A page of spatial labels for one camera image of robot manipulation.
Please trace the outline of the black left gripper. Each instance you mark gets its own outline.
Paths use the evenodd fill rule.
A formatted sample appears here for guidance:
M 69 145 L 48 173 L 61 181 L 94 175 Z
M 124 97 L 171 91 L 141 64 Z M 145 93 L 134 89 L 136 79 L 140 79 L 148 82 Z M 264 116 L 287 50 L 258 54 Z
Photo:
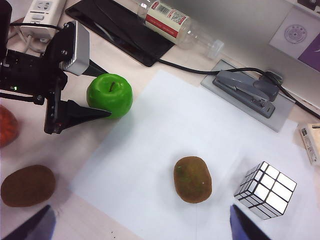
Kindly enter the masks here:
M 111 116 L 111 112 L 78 105 L 73 100 L 61 100 L 68 77 L 60 62 L 68 59 L 68 42 L 54 37 L 41 57 L 18 52 L 0 44 L 0 96 L 5 99 L 46 104 L 44 131 L 60 134 L 76 125 Z M 98 77 L 108 72 L 89 60 L 85 76 Z

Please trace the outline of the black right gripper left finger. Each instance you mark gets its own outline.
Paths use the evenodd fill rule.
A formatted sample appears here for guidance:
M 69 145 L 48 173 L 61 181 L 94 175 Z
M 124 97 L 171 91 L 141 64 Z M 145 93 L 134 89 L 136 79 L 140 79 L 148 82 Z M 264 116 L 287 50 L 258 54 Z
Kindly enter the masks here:
M 55 212 L 50 205 L 46 205 L 3 240 L 51 240 L 55 226 Z

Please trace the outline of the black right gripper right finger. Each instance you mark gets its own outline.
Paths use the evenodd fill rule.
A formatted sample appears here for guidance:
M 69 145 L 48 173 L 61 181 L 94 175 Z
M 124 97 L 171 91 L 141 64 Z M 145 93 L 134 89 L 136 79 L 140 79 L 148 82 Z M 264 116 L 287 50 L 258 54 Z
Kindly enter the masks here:
M 233 240 L 270 240 L 270 238 L 235 204 L 230 207 Z

